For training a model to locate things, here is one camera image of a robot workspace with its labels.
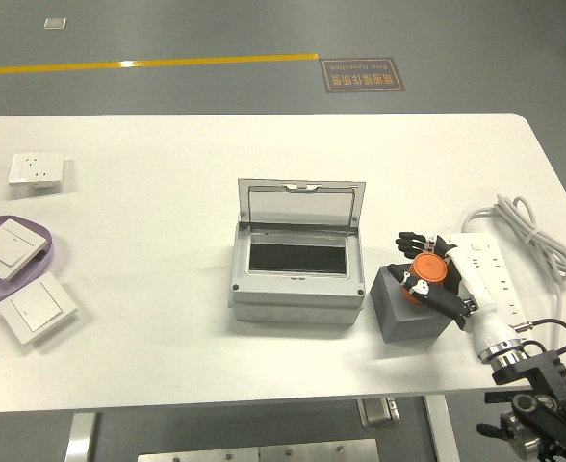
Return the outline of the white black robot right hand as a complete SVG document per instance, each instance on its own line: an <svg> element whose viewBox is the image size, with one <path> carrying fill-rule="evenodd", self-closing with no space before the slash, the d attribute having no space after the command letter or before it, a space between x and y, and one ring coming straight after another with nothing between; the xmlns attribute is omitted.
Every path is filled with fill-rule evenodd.
<svg viewBox="0 0 566 462"><path fill-rule="evenodd" d="M414 232L400 232L395 244L412 261L429 257L444 269L453 265L454 274L460 277L459 285L466 291L465 298L447 289L442 279L424 276L414 267L391 264L387 271L405 294L455 321L460 330L468 333L481 363L496 369L499 363L512 364L526 357L520 335L499 316L496 300L463 249L438 235Z"/></svg>

